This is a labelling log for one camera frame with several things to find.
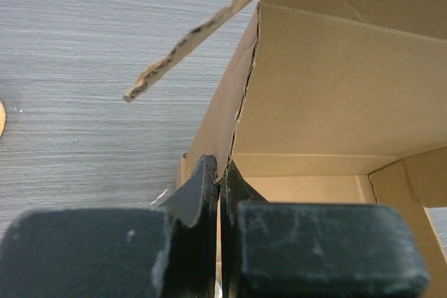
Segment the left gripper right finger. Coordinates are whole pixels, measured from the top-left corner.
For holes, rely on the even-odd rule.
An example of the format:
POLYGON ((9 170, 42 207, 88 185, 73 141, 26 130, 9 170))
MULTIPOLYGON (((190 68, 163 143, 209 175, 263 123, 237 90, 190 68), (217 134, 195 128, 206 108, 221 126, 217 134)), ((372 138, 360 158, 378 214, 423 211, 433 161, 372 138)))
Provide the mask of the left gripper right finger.
POLYGON ((220 191, 225 297, 420 297, 430 284, 392 207, 269 202, 234 163, 220 191))

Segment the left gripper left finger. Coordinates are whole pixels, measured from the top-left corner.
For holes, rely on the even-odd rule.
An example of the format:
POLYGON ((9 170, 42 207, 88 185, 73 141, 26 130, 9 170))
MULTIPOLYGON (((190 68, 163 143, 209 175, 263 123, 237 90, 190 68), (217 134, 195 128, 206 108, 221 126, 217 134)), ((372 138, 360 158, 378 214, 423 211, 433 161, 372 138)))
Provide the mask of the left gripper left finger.
POLYGON ((155 208, 28 211, 1 240, 2 297, 213 297, 213 156, 155 208))

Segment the large brown cardboard box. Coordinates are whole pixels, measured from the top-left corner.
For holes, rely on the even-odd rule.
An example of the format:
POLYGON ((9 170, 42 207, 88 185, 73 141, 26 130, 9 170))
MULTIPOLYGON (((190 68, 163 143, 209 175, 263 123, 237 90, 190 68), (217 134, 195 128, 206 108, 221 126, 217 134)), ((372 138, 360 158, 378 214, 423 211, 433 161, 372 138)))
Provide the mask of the large brown cardboard box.
MULTIPOLYGON (((231 0, 125 93, 132 101, 252 0, 231 0)), ((410 225, 446 296, 428 214, 446 206, 446 0, 258 0, 181 160, 213 155, 267 199, 382 203, 410 225)))

